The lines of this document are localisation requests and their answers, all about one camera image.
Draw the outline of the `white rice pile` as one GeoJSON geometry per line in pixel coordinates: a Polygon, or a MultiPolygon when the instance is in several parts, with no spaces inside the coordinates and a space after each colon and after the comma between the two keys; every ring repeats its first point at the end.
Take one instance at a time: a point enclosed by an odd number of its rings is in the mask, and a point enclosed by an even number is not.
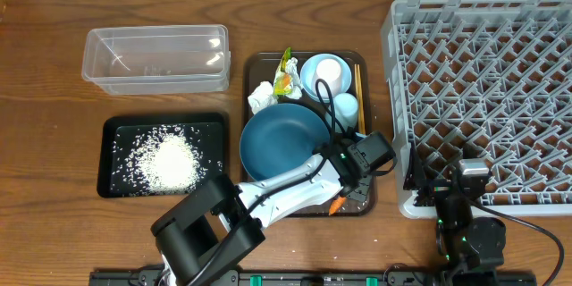
{"type": "Polygon", "coordinates": [[[187,194],[223,173],[219,122],[122,126],[111,148],[109,191],[138,197],[187,194]]]}

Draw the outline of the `large blue plate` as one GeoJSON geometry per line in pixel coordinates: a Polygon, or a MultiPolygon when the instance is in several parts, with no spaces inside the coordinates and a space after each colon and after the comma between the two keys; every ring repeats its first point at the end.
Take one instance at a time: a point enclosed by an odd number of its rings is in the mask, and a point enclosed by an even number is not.
{"type": "Polygon", "coordinates": [[[240,137],[240,160],[254,181],[302,165],[330,139],[322,118],[303,105],[272,105],[255,114],[240,137]]]}

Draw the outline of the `orange carrot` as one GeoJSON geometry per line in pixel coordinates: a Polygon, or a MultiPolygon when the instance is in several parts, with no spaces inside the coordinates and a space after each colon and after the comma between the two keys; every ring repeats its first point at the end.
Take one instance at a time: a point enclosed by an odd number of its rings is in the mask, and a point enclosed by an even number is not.
{"type": "Polygon", "coordinates": [[[345,204],[345,202],[346,202],[345,197],[337,197],[336,199],[334,199],[330,205],[328,214],[329,215],[336,214],[341,209],[341,207],[345,204]]]}

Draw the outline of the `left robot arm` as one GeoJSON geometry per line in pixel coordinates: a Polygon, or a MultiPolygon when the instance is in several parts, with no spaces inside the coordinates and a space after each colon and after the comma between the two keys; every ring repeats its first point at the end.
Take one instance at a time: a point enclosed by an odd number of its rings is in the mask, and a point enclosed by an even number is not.
{"type": "Polygon", "coordinates": [[[263,181],[235,184],[223,174],[157,219],[151,232],[164,273],[178,285],[208,285],[264,240],[264,231],[300,209],[347,196],[383,176],[396,153],[378,131],[317,148],[302,165],[263,181]]]}

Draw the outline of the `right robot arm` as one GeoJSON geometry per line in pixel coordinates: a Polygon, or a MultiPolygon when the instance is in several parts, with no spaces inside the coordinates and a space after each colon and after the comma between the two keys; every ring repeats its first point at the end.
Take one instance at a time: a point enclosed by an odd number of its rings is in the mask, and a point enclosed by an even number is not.
{"type": "Polygon", "coordinates": [[[501,284],[496,268],[504,264],[506,225],[492,217],[473,216],[471,204],[485,193],[491,171],[481,158],[458,160],[447,179],[428,179],[412,147],[404,188],[417,191],[416,201],[434,205],[437,249],[448,264],[427,275],[424,285],[501,284]]]}

